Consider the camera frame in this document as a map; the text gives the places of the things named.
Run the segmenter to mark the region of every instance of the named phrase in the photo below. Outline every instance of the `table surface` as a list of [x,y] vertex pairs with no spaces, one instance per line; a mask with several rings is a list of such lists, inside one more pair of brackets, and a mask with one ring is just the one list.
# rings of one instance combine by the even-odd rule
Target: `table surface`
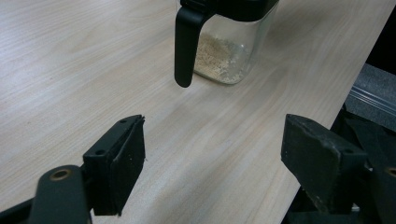
[[174,0],[0,1],[0,209],[142,114],[143,172],[122,217],[94,223],[279,223],[299,188],[280,161],[285,115],[330,127],[394,6],[281,0],[242,82],[183,89]]

